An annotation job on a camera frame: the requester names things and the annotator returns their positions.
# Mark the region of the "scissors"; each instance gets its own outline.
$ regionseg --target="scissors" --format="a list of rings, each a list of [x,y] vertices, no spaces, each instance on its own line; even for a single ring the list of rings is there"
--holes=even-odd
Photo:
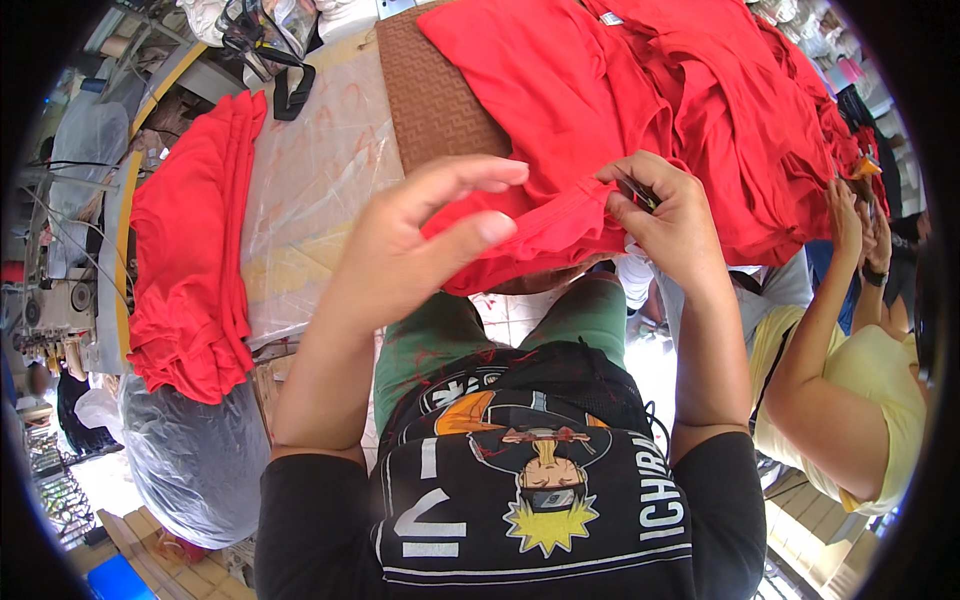
[[[618,166],[616,170],[620,172],[621,176],[616,179],[616,187],[628,200],[649,213],[653,213],[653,211],[657,209],[657,206],[660,206],[660,203],[663,202],[657,194],[654,193],[652,187],[644,185],[630,177]]]

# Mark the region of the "yellow table edge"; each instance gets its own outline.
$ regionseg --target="yellow table edge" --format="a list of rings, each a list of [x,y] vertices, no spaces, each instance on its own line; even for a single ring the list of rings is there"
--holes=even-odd
[[[123,198],[120,203],[120,217],[117,221],[117,253],[119,259],[115,264],[113,280],[123,282],[127,286],[127,245],[130,240],[130,211],[133,206],[133,190],[136,189],[137,175],[140,172],[140,163],[143,161],[143,153],[133,151],[130,154],[130,160],[127,162],[126,172],[123,173]],[[130,353],[130,315],[127,313],[127,305],[115,299],[117,315],[117,338],[120,342],[120,360],[127,359]]]
[[[206,44],[198,41],[190,47],[190,50],[183,56],[183,59],[174,66],[173,70],[160,82],[160,85],[158,85],[156,89],[151,91],[150,87],[147,86],[147,92],[150,93],[150,96],[147,97],[143,108],[140,109],[130,124],[130,139],[133,139],[136,133],[140,131],[140,127],[143,125],[143,122],[147,120],[150,111],[156,107],[156,99],[162,98],[163,94],[167,93],[167,90],[177,82],[177,79],[180,78],[183,71],[185,71],[206,48]]]

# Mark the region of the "shirt label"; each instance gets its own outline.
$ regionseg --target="shirt label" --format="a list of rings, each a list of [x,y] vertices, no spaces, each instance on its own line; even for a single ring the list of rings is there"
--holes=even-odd
[[[604,14],[601,14],[600,22],[604,25],[623,25],[623,19],[612,12],[605,12]]]

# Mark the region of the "fingernail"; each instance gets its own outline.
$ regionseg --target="fingernail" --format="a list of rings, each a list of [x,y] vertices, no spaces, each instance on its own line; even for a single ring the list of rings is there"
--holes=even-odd
[[[524,169],[530,169],[529,162],[523,162],[522,160],[513,160],[511,158],[503,158],[505,163],[509,162],[513,166],[523,167]]]
[[[490,244],[496,244],[514,234],[516,223],[502,212],[491,211],[477,224],[480,237]]]

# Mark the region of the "green shorts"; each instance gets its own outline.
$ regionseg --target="green shorts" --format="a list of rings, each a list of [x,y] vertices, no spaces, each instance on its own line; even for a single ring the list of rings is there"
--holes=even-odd
[[[583,338],[623,369],[627,301],[618,281],[587,274],[574,281],[520,343],[541,344]],[[373,417],[379,435],[396,403],[425,377],[455,360],[497,348],[467,298],[435,294],[409,317],[387,327],[373,376]]]

